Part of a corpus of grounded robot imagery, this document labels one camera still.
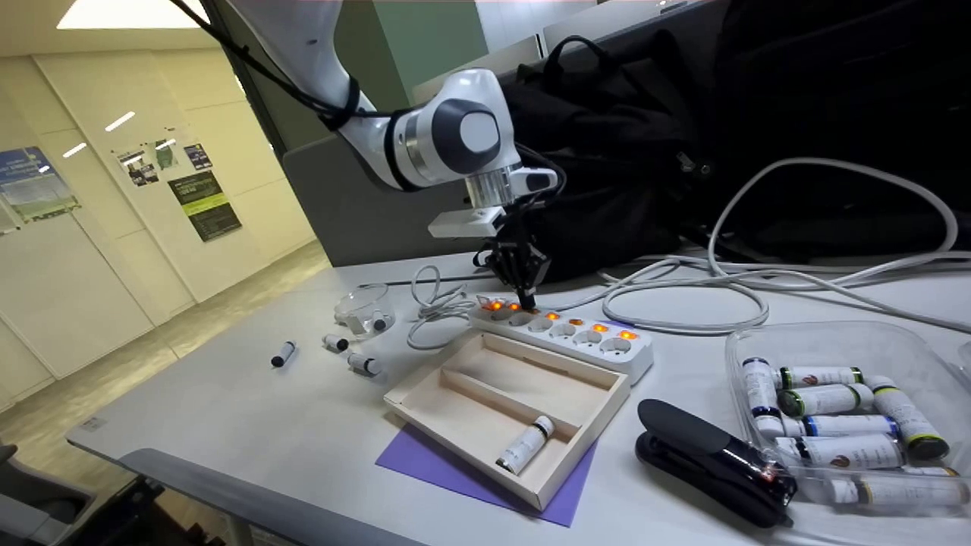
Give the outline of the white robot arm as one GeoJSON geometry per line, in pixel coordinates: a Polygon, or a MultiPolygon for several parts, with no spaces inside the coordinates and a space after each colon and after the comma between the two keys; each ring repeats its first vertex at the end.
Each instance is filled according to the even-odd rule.
{"type": "Polygon", "coordinates": [[[524,234],[524,212],[561,190],[563,174],[521,162],[510,102],[491,70],[457,70],[428,102],[385,113],[341,60],[333,33],[344,0],[228,0],[269,64],[218,33],[184,0],[169,3],[316,113],[385,188],[462,181],[471,206],[440,212],[428,231],[437,239],[486,239],[493,277],[515,291],[521,309],[538,305],[548,259],[524,234]]]}

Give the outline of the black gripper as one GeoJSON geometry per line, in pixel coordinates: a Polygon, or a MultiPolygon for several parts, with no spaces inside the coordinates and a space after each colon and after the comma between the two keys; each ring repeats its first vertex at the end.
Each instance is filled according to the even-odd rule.
{"type": "Polygon", "coordinates": [[[474,252],[480,271],[491,271],[506,298],[524,314],[538,309],[538,288],[548,273],[548,255],[535,242],[531,218],[546,208],[546,196],[524,196],[506,208],[501,234],[474,252]]]}

